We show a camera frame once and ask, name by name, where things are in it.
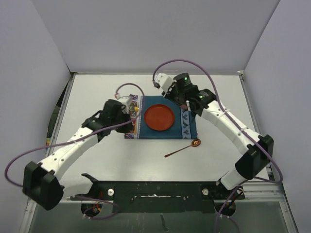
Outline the blue patterned placemat cloth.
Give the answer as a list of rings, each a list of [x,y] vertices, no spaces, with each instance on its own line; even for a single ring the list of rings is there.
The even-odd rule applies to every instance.
[[[124,135],[125,139],[196,139],[197,129],[195,116],[191,112],[181,109],[178,105],[163,98],[162,96],[138,96],[130,95],[133,100],[130,105],[130,115],[135,117],[134,108],[141,107],[142,114],[137,118],[137,134],[134,130]],[[144,122],[144,113],[154,104],[164,104],[170,107],[175,116],[174,124],[165,131],[155,131],[150,129]]]

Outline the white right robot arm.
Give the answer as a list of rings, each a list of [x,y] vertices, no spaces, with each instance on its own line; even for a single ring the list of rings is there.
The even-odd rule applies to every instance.
[[[174,78],[160,73],[153,78],[154,87],[162,90],[162,96],[171,102],[185,106],[193,115],[198,115],[217,127],[242,155],[234,167],[223,175],[216,186],[219,197],[226,199],[234,188],[257,176],[268,164],[268,155],[273,152],[271,136],[262,136],[245,126],[224,108],[216,93],[209,89],[200,90],[191,82],[188,73]]]

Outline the copper spoon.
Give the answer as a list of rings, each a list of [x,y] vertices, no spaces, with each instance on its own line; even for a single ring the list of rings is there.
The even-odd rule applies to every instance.
[[[185,149],[190,148],[190,147],[197,147],[199,145],[201,145],[201,140],[200,139],[194,139],[194,140],[191,141],[191,143],[188,146],[183,147],[181,149],[178,149],[176,151],[173,151],[173,152],[171,152],[169,154],[166,154],[164,157],[167,158],[167,157],[169,157],[169,156],[171,156],[171,155],[173,155],[175,153],[178,153],[178,152],[180,152],[182,150],[185,150]]]

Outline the copper fork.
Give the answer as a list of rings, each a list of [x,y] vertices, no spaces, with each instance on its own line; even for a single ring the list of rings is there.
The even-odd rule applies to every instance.
[[[135,115],[135,121],[134,121],[134,135],[136,135],[137,134],[137,118],[139,117],[139,107],[137,106],[137,107],[135,107],[134,108],[134,110],[135,110],[135,113],[136,113],[136,115]]]

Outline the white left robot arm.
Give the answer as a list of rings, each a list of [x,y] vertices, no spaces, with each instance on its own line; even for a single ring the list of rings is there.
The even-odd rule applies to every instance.
[[[96,184],[64,186],[61,179],[78,158],[113,130],[118,133],[133,130],[133,118],[129,113],[132,101],[131,96],[107,100],[103,109],[87,118],[69,141],[58,145],[57,151],[38,163],[27,164],[22,192],[45,210],[53,209],[62,198],[77,194],[89,200],[96,198],[99,193]]]

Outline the red round plate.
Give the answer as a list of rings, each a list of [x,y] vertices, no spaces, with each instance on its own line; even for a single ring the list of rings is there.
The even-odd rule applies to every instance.
[[[168,130],[175,122],[175,116],[170,107],[164,104],[154,104],[144,113],[144,122],[152,130]]]

